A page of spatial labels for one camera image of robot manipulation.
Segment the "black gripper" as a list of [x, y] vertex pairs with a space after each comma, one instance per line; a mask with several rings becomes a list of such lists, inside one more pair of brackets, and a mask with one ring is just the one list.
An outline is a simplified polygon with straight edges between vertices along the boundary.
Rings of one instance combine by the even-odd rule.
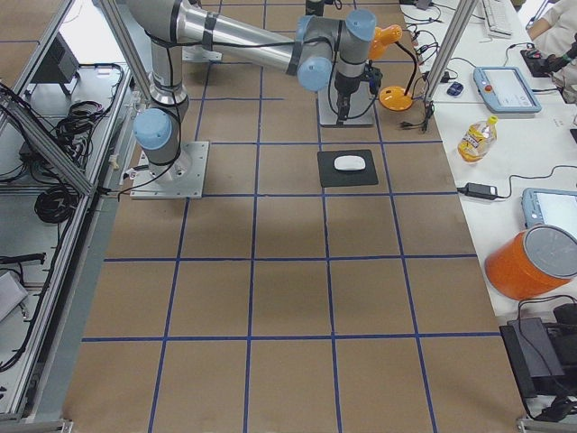
[[336, 72], [334, 87], [337, 91], [337, 108], [338, 120], [345, 121], [349, 118], [350, 113], [350, 96], [356, 93], [361, 83], [361, 77], [348, 77], [340, 71]]

